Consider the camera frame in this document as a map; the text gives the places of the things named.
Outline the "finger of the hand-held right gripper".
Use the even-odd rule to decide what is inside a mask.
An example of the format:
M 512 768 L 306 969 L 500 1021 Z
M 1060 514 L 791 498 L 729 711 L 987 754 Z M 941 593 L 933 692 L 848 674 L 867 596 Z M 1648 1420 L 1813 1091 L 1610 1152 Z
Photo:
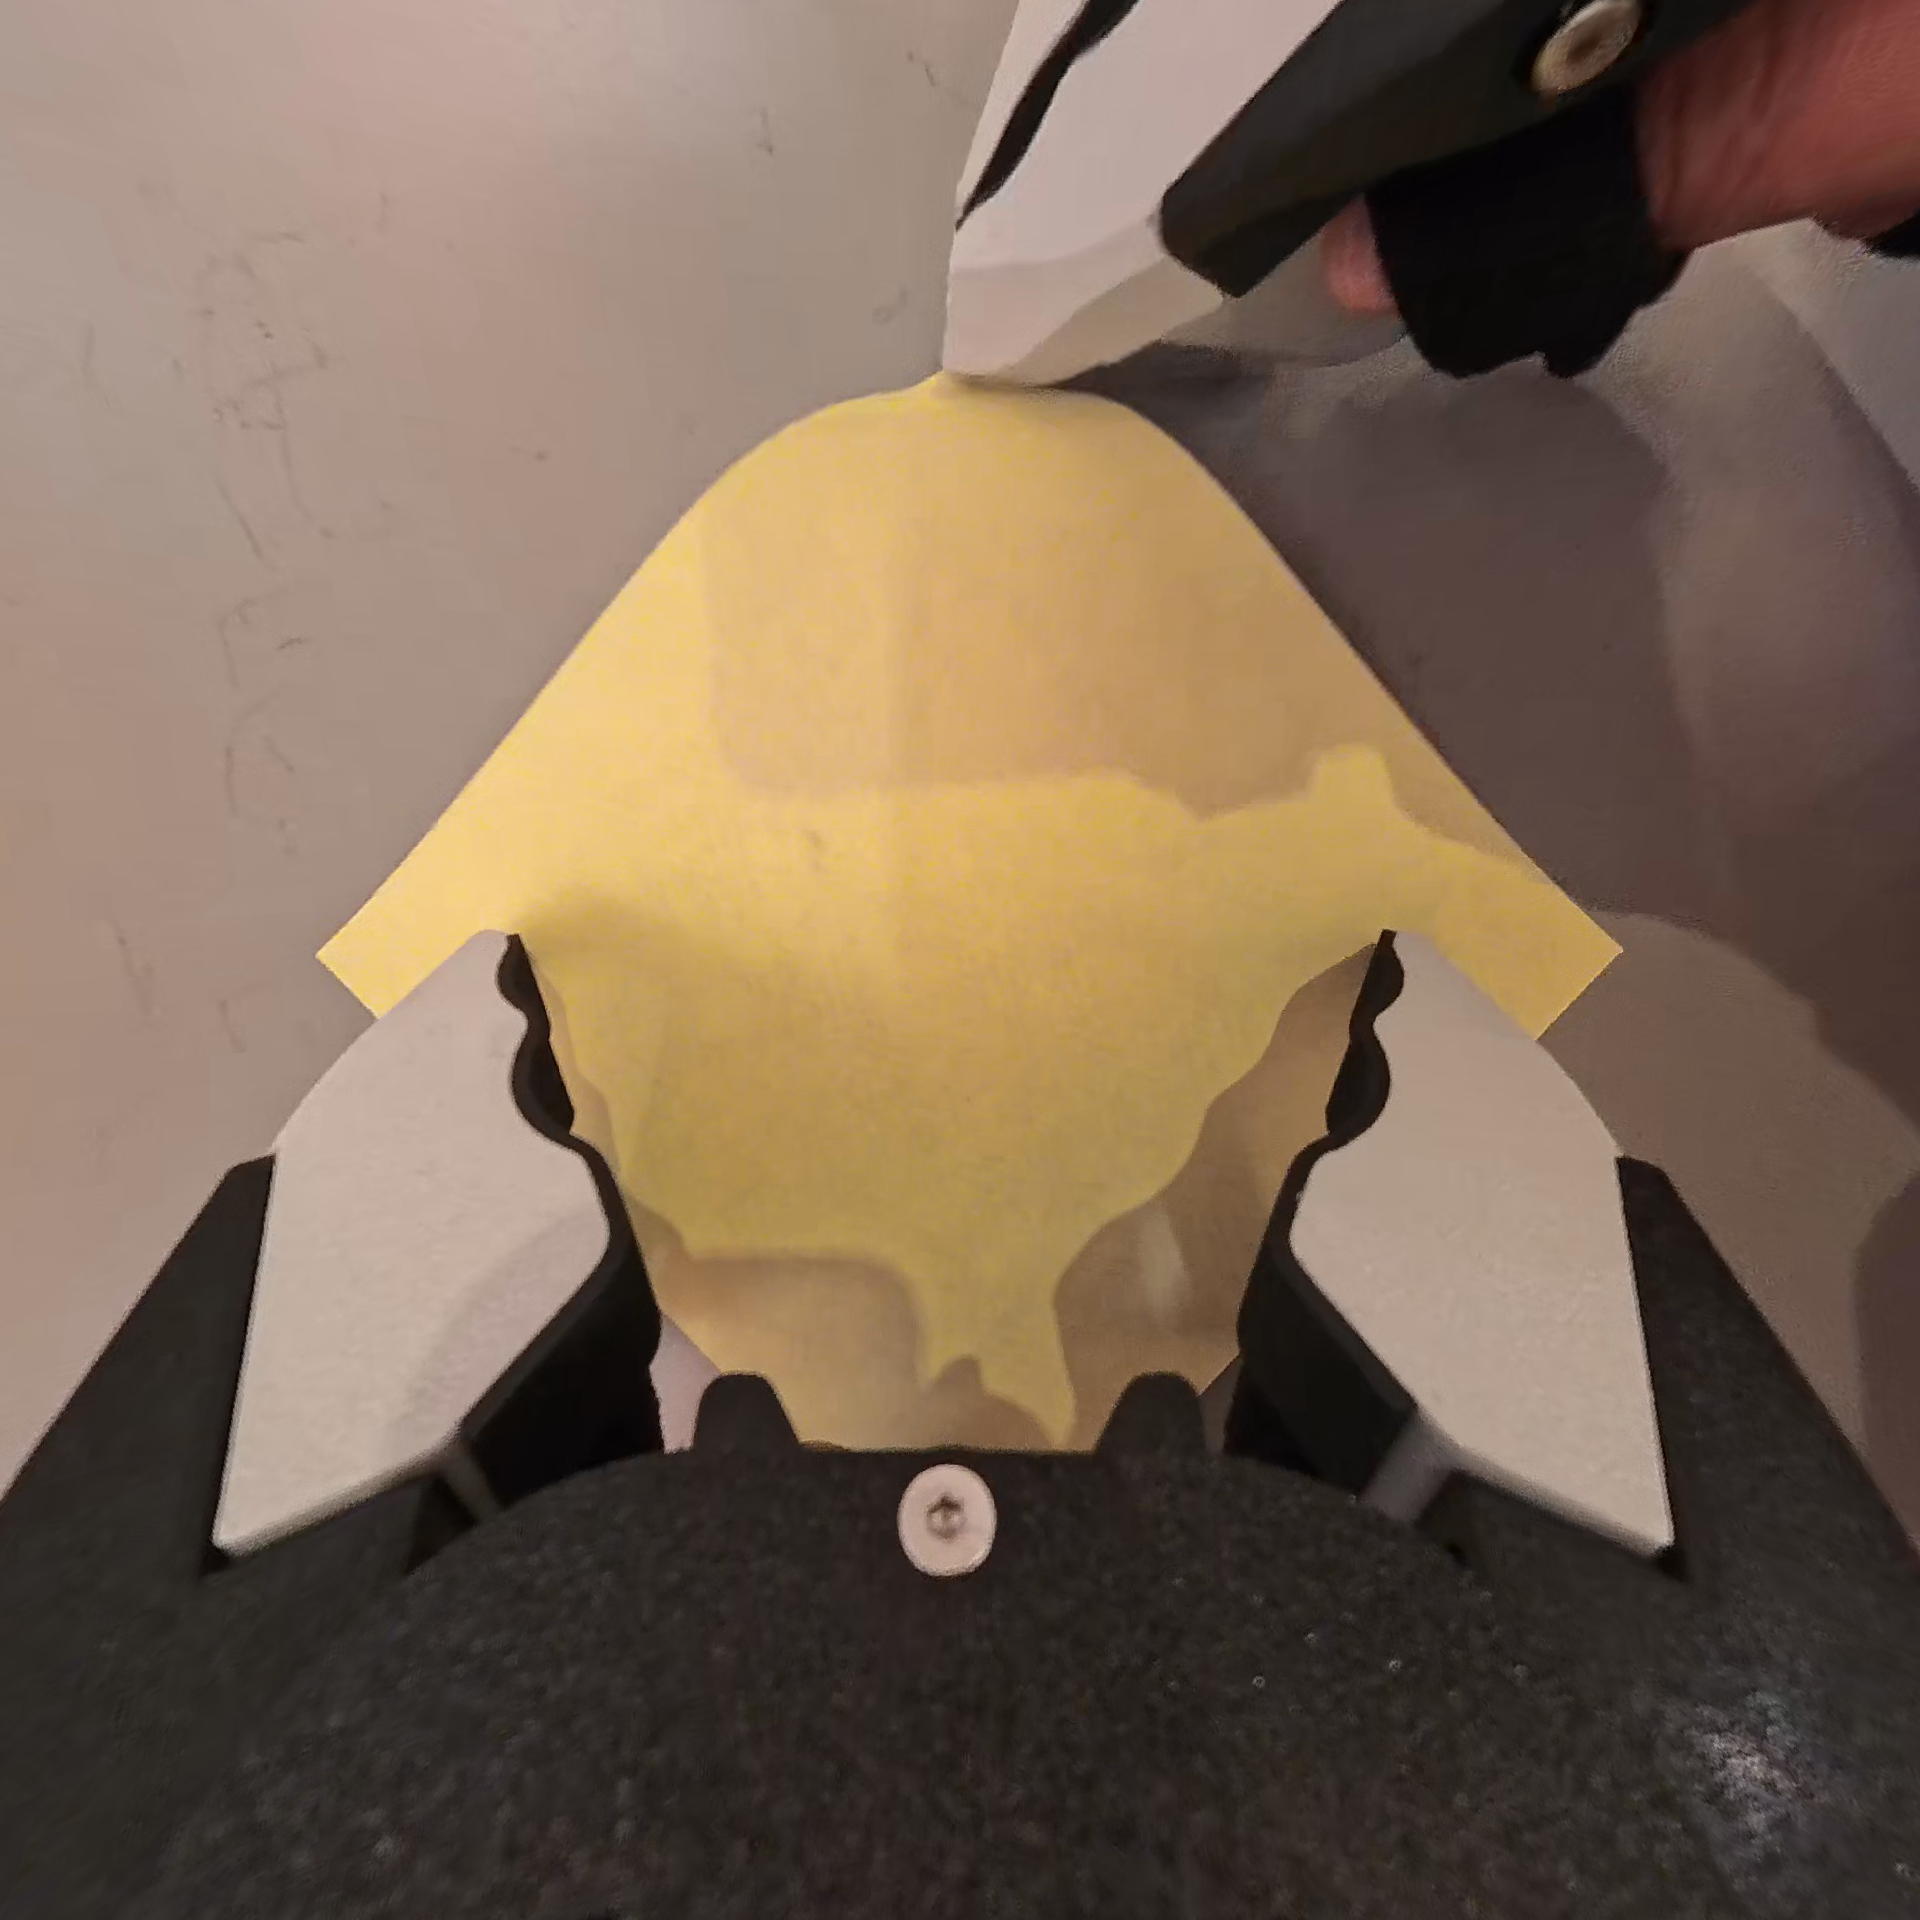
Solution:
M 1015 8 L 960 178 L 960 224 L 1005 188 L 1076 63 L 1121 21 L 1124 3 Z
M 964 224 L 955 188 L 941 370 L 1042 389 L 1216 313 L 1225 296 L 1168 251 L 1163 199 L 1311 35 L 1311 3 L 1124 5 Z

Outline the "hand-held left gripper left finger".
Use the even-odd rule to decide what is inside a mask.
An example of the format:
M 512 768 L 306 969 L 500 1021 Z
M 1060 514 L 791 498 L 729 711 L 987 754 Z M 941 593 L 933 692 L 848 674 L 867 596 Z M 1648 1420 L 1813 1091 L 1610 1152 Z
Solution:
M 522 939 L 473 936 L 281 1128 L 211 1540 L 407 1482 L 473 1517 L 660 1450 L 660 1312 Z

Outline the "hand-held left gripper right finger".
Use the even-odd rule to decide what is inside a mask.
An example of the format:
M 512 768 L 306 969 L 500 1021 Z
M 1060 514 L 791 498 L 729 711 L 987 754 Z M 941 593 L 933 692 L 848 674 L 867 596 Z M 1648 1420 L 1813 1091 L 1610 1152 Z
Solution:
M 1386 931 L 1239 1321 L 1229 1457 L 1415 1522 L 1455 1479 L 1673 1545 L 1613 1137 L 1427 937 Z

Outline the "yellow and grey origami paper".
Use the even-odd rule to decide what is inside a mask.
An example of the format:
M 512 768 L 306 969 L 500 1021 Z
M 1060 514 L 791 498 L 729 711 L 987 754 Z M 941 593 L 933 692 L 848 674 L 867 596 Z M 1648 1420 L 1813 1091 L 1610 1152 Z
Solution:
M 879 1269 L 1051 1441 L 1067 1266 L 1312 980 L 1413 931 L 1544 1035 L 1620 952 L 1168 433 L 945 376 L 727 469 L 320 963 L 483 929 L 687 1256 Z

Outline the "person's right hand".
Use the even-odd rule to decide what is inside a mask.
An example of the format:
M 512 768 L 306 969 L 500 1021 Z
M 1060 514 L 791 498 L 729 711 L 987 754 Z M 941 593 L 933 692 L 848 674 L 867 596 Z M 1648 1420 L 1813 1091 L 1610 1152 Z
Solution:
M 1696 249 L 1916 219 L 1916 5 L 1751 5 L 1497 149 L 1381 185 L 1320 241 L 1332 301 L 1427 347 L 1479 299 L 1509 346 L 1600 335 Z

